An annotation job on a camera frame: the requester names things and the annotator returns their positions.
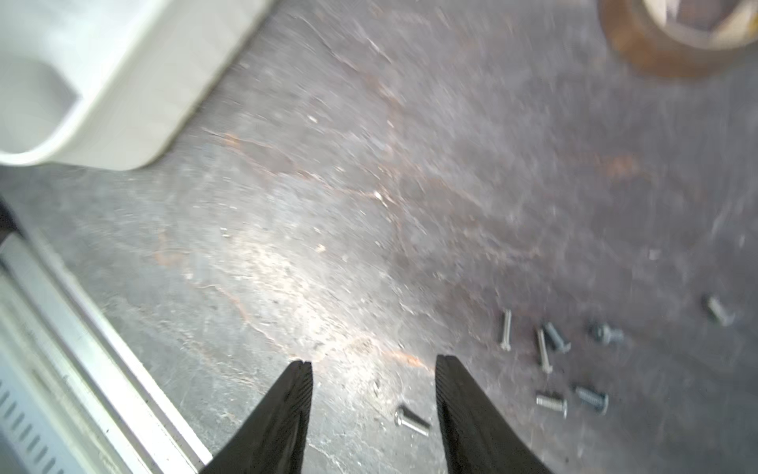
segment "metal surface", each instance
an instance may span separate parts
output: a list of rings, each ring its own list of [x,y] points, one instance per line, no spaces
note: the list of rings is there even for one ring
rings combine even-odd
[[[569,415],[569,402],[565,398],[553,398],[547,395],[537,394],[537,405],[549,408],[552,411],[563,413],[563,418]]]
[[[402,407],[395,410],[395,424],[398,426],[407,426],[420,435],[429,436],[429,427],[418,420],[409,418]]]
[[[584,387],[576,387],[574,391],[582,401],[592,405],[601,415],[608,412],[608,394],[598,394]]]
[[[546,374],[553,373],[553,366],[550,365],[550,358],[547,355],[547,345],[545,344],[545,330],[537,329],[537,345],[540,348],[540,368]]]
[[[607,346],[612,342],[621,342],[624,340],[624,331],[611,328],[607,323],[595,325],[592,328],[592,335],[595,340],[603,346]]]
[[[571,350],[571,343],[566,342],[552,322],[546,322],[543,327],[545,328],[545,334],[550,338],[550,342],[553,344],[553,347],[555,347],[556,352],[565,354]]]
[[[36,325],[32,337],[45,341],[40,350],[128,469],[197,472],[203,466],[200,459],[186,440],[158,418],[155,392],[149,393],[124,371],[126,364],[119,355],[128,348],[123,341],[116,347],[110,344],[119,339],[112,329],[110,340],[97,332],[103,328],[107,331],[108,323],[102,319],[95,324],[93,315],[79,312],[17,234],[0,243],[0,264],[39,314],[40,322],[28,315],[20,324],[28,328]]]
[[[513,312],[510,309],[503,311],[503,336],[500,338],[500,348],[511,350],[511,319]]]
[[[701,295],[758,312],[755,77],[642,79],[584,0],[283,0],[154,165],[0,193],[211,452],[297,356],[309,473],[444,472],[393,413],[449,353],[556,474],[749,472],[758,320]],[[534,404],[574,384],[613,408]]]

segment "silver screw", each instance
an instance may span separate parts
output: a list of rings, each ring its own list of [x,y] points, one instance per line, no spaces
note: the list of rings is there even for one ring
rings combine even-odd
[[[735,315],[729,312],[724,305],[716,299],[716,297],[706,296],[705,303],[706,308],[708,308],[713,315],[713,318],[716,319],[720,325],[729,326],[735,321]]]
[[[603,346],[607,346],[612,342],[621,342],[624,340],[624,331],[621,329],[614,329],[603,323],[592,328],[592,335]]]
[[[429,436],[429,428],[414,419],[408,418],[406,411],[402,407],[395,410],[395,424],[407,426],[420,435]]]
[[[503,337],[500,339],[500,347],[504,350],[511,350],[511,318],[513,314],[510,309],[503,312]]]
[[[576,387],[575,391],[582,401],[595,407],[595,410],[601,415],[606,414],[606,411],[608,411],[608,394],[599,394],[584,387]]]
[[[563,418],[569,414],[569,402],[563,398],[552,398],[547,395],[537,395],[537,405],[550,408],[552,411],[563,413]]]
[[[556,348],[556,351],[565,354],[571,350],[571,343],[566,342],[565,339],[561,337],[561,334],[559,334],[552,322],[546,322],[543,327],[545,328],[547,337],[550,338],[550,342],[553,343],[553,347]]]
[[[537,343],[540,345],[540,365],[542,366],[542,372],[549,374],[553,371],[553,366],[550,365],[550,360],[547,359],[547,346],[545,345],[545,330],[542,328],[537,329]]]

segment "screw thread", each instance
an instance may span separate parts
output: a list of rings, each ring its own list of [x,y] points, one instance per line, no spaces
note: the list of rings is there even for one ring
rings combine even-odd
[[[621,342],[624,340],[624,331],[621,329],[610,329],[608,332],[608,338],[612,342]]]
[[[547,333],[547,336],[553,342],[553,346],[555,346],[558,352],[566,353],[569,351],[569,349],[571,349],[571,344],[567,343],[565,339],[563,339],[552,322],[546,322],[543,327]]]
[[[542,363],[542,370],[545,371],[545,373],[550,373],[553,371],[553,367],[550,366],[550,360],[547,358],[545,330],[542,328],[537,330],[537,343],[540,346],[540,362]]]
[[[583,387],[576,387],[576,394],[579,396],[579,398],[596,408],[602,408],[603,405],[605,405],[603,397],[601,397],[599,394],[596,394],[592,390],[588,390]]]
[[[503,312],[503,337],[500,338],[500,347],[505,350],[511,350],[511,318],[513,314],[510,309]]]
[[[563,411],[563,400],[558,398],[551,398],[547,395],[537,395],[537,405],[540,407],[550,408],[556,412]]]
[[[397,425],[406,426],[420,435],[429,436],[429,428],[414,419],[407,418],[402,409],[398,409],[395,412],[395,423]]]

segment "screw head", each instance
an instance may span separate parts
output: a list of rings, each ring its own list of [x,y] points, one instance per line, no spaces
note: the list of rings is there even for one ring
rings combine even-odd
[[[603,394],[603,406],[599,407],[598,412],[600,412],[601,415],[605,415],[608,411],[608,394]]]
[[[607,346],[611,343],[611,327],[607,323],[602,325],[595,325],[592,328],[592,336],[595,340],[601,343],[603,346]]]

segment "white plastic container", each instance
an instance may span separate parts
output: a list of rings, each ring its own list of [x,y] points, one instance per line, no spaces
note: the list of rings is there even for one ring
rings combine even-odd
[[[0,0],[0,165],[157,158],[274,0]]]

